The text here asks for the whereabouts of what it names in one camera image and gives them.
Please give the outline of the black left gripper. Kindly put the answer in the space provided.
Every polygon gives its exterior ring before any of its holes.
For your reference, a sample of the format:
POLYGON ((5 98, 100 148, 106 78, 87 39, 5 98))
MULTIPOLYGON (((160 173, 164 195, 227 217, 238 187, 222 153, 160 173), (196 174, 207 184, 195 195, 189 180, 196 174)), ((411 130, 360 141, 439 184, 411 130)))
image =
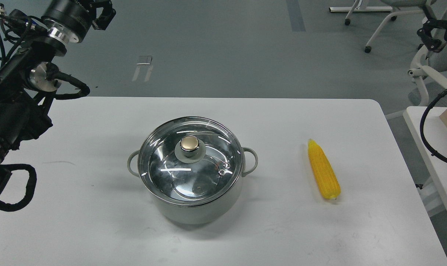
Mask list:
POLYGON ((111 0, 75 0, 92 19, 95 30, 106 30, 116 16, 111 0))

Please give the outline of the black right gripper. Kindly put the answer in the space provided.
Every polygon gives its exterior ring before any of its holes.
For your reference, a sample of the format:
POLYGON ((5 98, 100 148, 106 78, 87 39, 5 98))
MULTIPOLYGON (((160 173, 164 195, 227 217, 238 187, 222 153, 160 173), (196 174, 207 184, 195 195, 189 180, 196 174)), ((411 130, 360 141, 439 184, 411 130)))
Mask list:
POLYGON ((447 46, 447 20, 427 20, 417 35, 429 51, 440 53, 447 46))

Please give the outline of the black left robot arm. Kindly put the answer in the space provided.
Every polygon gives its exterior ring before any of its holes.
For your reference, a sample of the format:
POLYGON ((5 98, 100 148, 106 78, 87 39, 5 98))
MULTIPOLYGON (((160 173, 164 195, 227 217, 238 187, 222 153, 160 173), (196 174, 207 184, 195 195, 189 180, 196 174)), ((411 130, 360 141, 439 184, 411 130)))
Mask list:
POLYGON ((6 14, 0 3, 0 210, 15 212, 31 202, 37 183, 29 164, 3 164, 22 141, 38 139, 53 126, 54 100, 90 94, 84 82, 60 71, 52 60, 89 29, 107 29, 116 15, 110 0, 53 0, 42 17, 21 10, 6 14))

